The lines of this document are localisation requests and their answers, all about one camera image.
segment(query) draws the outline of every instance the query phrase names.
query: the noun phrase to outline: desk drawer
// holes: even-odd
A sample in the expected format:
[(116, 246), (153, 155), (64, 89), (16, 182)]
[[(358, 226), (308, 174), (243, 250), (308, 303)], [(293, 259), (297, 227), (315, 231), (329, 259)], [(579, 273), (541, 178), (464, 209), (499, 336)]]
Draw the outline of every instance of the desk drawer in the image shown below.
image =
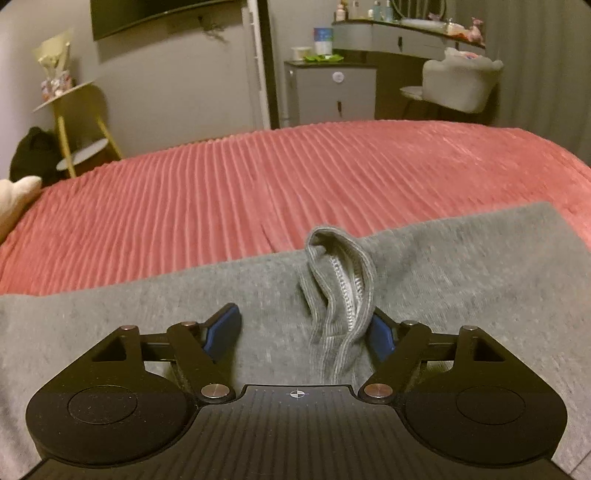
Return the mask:
[(385, 51), (421, 59), (443, 60), (446, 47), (454, 46), (454, 42), (447, 38), (406, 28), (373, 25), (373, 33), (373, 48), (375, 51)]

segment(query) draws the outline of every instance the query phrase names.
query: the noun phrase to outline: round pad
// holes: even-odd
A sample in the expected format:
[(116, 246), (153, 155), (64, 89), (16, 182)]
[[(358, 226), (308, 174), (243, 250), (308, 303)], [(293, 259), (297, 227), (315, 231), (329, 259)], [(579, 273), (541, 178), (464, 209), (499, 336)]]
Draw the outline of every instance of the round pad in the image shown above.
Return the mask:
[(102, 385), (78, 392), (68, 409), (76, 420), (93, 425), (108, 425), (129, 417), (138, 406), (138, 397), (123, 387)]
[(502, 387), (470, 387), (461, 392), (456, 405), (466, 417), (484, 425), (503, 425), (517, 420), (525, 402), (517, 393)]
[(483, 466), (531, 461), (556, 448), (566, 412), (553, 390), (527, 380), (520, 388), (481, 377), (479, 385), (478, 376), (452, 369), (406, 393), (404, 415), (416, 436), (449, 457)]
[(114, 465), (147, 456), (179, 435), (192, 412), (185, 393), (148, 372), (103, 385), (85, 385), (82, 376), (60, 380), (33, 396), (27, 426), (43, 456), (70, 463)]

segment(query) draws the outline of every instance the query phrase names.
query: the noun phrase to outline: pillow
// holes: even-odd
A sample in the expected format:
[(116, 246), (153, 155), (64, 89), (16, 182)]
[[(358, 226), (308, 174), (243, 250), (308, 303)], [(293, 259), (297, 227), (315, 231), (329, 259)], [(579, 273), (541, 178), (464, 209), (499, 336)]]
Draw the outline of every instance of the pillow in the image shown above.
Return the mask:
[(0, 242), (4, 242), (27, 204), (41, 192), (41, 177), (24, 177), (16, 183), (0, 180)]

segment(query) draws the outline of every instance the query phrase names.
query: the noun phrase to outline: black bag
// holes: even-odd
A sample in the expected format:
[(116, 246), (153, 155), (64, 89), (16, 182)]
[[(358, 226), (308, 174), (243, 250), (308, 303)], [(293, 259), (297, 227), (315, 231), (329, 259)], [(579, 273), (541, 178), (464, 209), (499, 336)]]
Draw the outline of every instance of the black bag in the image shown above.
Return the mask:
[(36, 175), (43, 180), (47, 187), (64, 178), (56, 170), (61, 161), (60, 147), (56, 138), (39, 127), (32, 127), (18, 146), (10, 163), (10, 181), (18, 181), (29, 175)]

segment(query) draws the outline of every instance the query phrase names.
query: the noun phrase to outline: small cabinet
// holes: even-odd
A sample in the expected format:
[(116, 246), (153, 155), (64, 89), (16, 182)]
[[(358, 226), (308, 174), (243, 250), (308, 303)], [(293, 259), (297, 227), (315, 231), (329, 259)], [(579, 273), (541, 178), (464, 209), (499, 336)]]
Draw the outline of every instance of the small cabinet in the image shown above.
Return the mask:
[(291, 127), (375, 117), (375, 66), (290, 61), (285, 74)]

